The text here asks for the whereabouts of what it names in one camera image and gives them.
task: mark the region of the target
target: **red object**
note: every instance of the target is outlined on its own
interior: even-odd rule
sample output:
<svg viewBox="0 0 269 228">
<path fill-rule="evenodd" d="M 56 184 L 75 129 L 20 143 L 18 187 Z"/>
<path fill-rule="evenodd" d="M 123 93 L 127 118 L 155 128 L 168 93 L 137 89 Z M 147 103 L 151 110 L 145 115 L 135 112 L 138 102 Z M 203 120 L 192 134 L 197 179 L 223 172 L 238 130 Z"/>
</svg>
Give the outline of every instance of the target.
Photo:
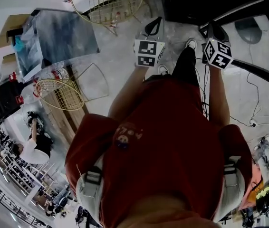
<svg viewBox="0 0 269 228">
<path fill-rule="evenodd" d="M 251 153 L 240 129 L 219 132 L 202 114 L 199 88 L 173 79 L 143 83 L 124 122 L 86 114 L 66 157 L 73 192 L 79 173 L 104 154 L 100 207 L 103 227 L 115 228 L 140 199 L 154 194 L 182 197 L 190 209 L 211 219 L 221 197 L 224 157 L 250 183 Z"/>
<path fill-rule="evenodd" d="M 255 187 L 257 185 L 257 183 L 259 183 L 261 181 L 262 175 L 261 175 L 261 171 L 260 171 L 259 167 L 257 167 L 256 164 L 252 165 L 252 170 L 253 170 L 252 180 L 250 182 L 249 188 L 247 189 L 247 192 L 243 196 L 243 199 L 241 201 L 241 204 L 240 204 L 238 210 L 242 210 L 242 209 L 256 206 L 256 198 L 255 198 L 255 202 L 252 202 L 250 199 L 248 199 L 248 197 L 251 196 L 250 194 L 252 192 L 253 187 Z M 256 197 L 258 191 L 259 191 L 258 188 L 254 190 L 255 197 Z"/>
<path fill-rule="evenodd" d="M 60 79 L 57 71 L 52 71 L 51 73 L 54 75 L 55 79 Z"/>
<path fill-rule="evenodd" d="M 15 97 L 17 104 L 24 104 L 24 98 L 22 96 Z"/>
<path fill-rule="evenodd" d="M 9 81 L 12 82 L 12 81 L 15 81 L 15 80 L 16 80 L 16 73 L 13 72 L 13 74 L 9 75 Z"/>
</svg>

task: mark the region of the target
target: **shoe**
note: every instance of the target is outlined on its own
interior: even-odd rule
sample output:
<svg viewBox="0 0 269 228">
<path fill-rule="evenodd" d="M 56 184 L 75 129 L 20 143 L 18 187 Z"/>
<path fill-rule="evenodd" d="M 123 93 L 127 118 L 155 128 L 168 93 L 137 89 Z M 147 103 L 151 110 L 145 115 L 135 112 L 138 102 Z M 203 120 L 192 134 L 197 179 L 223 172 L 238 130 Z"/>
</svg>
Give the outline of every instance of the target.
<svg viewBox="0 0 269 228">
<path fill-rule="evenodd" d="M 169 74 L 168 69 L 164 64 L 159 65 L 158 74 L 162 76 Z"/>
<path fill-rule="evenodd" d="M 188 41 L 185 44 L 185 48 L 190 47 L 195 50 L 197 49 L 197 41 L 193 38 L 189 38 Z"/>
</svg>

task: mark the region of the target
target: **cardboard box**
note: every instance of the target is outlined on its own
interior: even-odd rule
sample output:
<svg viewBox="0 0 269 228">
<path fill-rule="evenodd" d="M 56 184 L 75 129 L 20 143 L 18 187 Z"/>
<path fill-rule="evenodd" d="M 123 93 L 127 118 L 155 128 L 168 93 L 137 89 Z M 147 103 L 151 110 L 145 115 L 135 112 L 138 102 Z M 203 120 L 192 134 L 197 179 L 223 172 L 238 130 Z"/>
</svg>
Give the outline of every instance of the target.
<svg viewBox="0 0 269 228">
<path fill-rule="evenodd" d="M 17 14 L 17 15 L 10 15 L 5 25 L 2 27 L 0 32 L 0 48 L 9 46 L 11 44 L 11 38 L 7 41 L 7 31 L 12 29 L 20 29 L 22 28 L 23 24 L 27 21 L 30 14 Z"/>
</svg>

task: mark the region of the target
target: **railing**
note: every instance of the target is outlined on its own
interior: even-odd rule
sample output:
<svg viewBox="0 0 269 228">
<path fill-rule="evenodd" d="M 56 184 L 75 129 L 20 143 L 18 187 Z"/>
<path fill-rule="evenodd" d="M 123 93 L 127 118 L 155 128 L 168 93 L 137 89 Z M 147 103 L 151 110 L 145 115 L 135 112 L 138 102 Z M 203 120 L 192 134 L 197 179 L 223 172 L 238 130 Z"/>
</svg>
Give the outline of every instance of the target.
<svg viewBox="0 0 269 228">
<path fill-rule="evenodd" d="M 15 214 L 18 218 L 28 223 L 30 226 L 35 228 L 51 228 L 49 225 L 44 222 L 36 219 L 34 216 L 30 215 L 28 212 L 23 210 L 17 204 L 15 204 L 11 199 L 9 199 L 1 190 L 0 190 L 0 203 L 7 208 L 11 213 Z"/>
</svg>

